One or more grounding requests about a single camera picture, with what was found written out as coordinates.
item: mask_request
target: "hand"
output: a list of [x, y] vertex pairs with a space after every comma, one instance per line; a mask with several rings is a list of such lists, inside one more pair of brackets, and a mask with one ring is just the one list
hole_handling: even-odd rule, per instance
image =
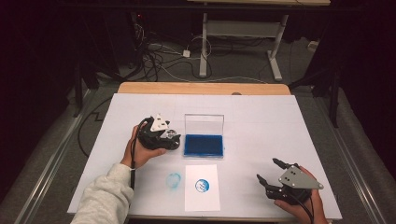
[[[304, 167], [300, 166], [300, 169], [306, 173], [307, 175], [312, 176], [315, 178], [309, 171], [307, 171]], [[319, 192], [317, 189], [312, 189], [312, 204], [311, 200], [307, 200], [304, 205], [305, 207], [311, 212], [312, 214], [312, 207], [314, 207], [314, 223], [315, 224], [328, 224], [326, 217], [324, 216], [324, 210], [323, 210], [323, 202], [320, 198]], [[305, 212], [305, 210], [298, 204], [298, 205], [290, 205], [284, 201], [281, 200], [275, 200], [274, 204], [286, 212], [294, 215], [297, 217], [297, 220], [302, 223], [302, 224], [309, 224], [311, 223], [311, 220], [308, 216], [308, 214]]]
[[[132, 165], [132, 143], [134, 141], [134, 137], [136, 136], [137, 126], [134, 126], [134, 130], [132, 132], [131, 139], [129, 139], [128, 144], [125, 148], [124, 157], [122, 158], [121, 162], [124, 165], [131, 167]], [[142, 146], [139, 142], [139, 139], [136, 139], [136, 146], [134, 149], [134, 161], [135, 161], [135, 168], [139, 168], [143, 166], [149, 159], [161, 156], [166, 153], [165, 148], [157, 148], [154, 150], [147, 149]]]

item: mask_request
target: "open plastic case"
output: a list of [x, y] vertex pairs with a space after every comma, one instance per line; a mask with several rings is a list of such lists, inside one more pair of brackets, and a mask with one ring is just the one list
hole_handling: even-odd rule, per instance
[[223, 158], [224, 115], [185, 115], [185, 157]]

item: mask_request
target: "dark background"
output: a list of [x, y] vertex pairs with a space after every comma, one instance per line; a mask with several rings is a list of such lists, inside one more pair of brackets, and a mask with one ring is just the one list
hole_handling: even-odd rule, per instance
[[[332, 1], [333, 7], [360, 4], [356, 0]], [[315, 74], [329, 62], [339, 62], [341, 87], [378, 155], [395, 176], [396, 7], [386, 0], [367, 1], [367, 6], [359, 17], [337, 16], [330, 23], [326, 16], [290, 15], [284, 39], [304, 36], [317, 40], [326, 31], [306, 75]], [[84, 12], [82, 19], [80, 13], [50, 0], [2, 1], [0, 5], [1, 200], [41, 136], [67, 107], [66, 95], [74, 85], [77, 62], [89, 61], [109, 73], [118, 73], [120, 64], [134, 60], [128, 14], [90, 11]], [[199, 13], [173, 12], [170, 16], [157, 11], [146, 12], [146, 16], [150, 29], [180, 42], [188, 42], [201, 29]], [[131, 38], [118, 39], [120, 32]], [[83, 66], [89, 83], [94, 83], [95, 69]]]

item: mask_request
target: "person's left hand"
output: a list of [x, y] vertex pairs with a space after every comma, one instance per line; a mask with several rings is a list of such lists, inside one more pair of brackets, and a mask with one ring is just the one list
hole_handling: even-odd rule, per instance
[[[124, 157], [122, 158], [122, 160], [120, 162], [120, 163], [127, 165], [129, 167], [131, 167], [132, 161], [133, 161], [131, 150], [132, 150], [132, 143], [133, 143], [134, 137], [136, 135], [136, 131], [137, 131], [137, 126], [134, 126], [134, 130], [132, 132], [131, 139], [129, 139], [129, 141], [128, 141], [128, 144], [125, 148]], [[139, 168], [139, 167], [143, 166], [149, 159], [161, 156], [165, 153], [166, 153], [165, 148], [157, 148], [154, 150], [150, 150], [150, 149], [143, 147], [142, 144], [139, 142], [139, 139], [136, 139], [136, 146], [134, 149], [134, 161], [135, 161], [134, 166], [135, 166], [135, 168]]]

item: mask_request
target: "desk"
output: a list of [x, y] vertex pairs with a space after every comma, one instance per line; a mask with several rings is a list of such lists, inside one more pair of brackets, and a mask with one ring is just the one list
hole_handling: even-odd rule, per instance
[[[305, 7], [328, 6], [330, 0], [189, 0], [192, 2], [209, 3], [228, 3], [228, 4], [256, 4], [256, 5], [283, 5], [293, 6], [302, 5]], [[276, 62], [276, 53], [282, 40], [283, 32], [289, 15], [283, 15], [281, 22], [255, 22], [255, 21], [210, 21], [207, 13], [204, 13], [202, 31], [202, 51], [200, 62], [200, 77], [206, 77], [207, 63], [207, 36], [208, 35], [232, 35], [232, 36], [253, 36], [253, 37], [274, 37], [275, 42], [272, 50], [267, 51], [267, 56], [273, 75], [276, 81], [282, 80], [279, 66]]]
[[[268, 84], [123, 83], [119, 93], [113, 97], [68, 213], [76, 213], [85, 187], [120, 160], [131, 127], [151, 113], [161, 112], [165, 119], [171, 121], [171, 128], [182, 135], [180, 148], [151, 159], [137, 170], [129, 215], [142, 218], [291, 221], [290, 214], [266, 198], [265, 190], [256, 178], [256, 174], [261, 174], [270, 184], [276, 185], [284, 171], [273, 164], [272, 158], [279, 158], [290, 163], [299, 162], [309, 170], [315, 170], [317, 179], [325, 186], [321, 196], [326, 204], [327, 218], [340, 219], [332, 188], [300, 109], [285, 87]], [[229, 95], [234, 92], [252, 94]], [[183, 119], [191, 112], [224, 115], [222, 160], [183, 158]], [[195, 164], [218, 166], [220, 211], [186, 212], [183, 181], [176, 190], [166, 187], [165, 180], [169, 174], [178, 173], [183, 179], [186, 165]]]

